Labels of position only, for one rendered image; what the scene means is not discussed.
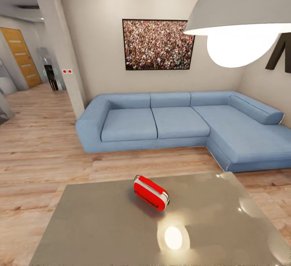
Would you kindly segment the radio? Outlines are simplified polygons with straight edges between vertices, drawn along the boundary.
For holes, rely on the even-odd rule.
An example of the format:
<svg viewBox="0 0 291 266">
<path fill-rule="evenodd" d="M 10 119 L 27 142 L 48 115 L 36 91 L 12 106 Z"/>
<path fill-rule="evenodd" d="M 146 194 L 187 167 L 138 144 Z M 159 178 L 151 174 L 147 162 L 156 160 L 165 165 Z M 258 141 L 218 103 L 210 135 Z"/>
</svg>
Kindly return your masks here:
<svg viewBox="0 0 291 266">
<path fill-rule="evenodd" d="M 165 189 L 143 176 L 134 179 L 134 190 L 141 199 L 158 211 L 165 210 L 170 202 L 169 195 Z"/>
</svg>

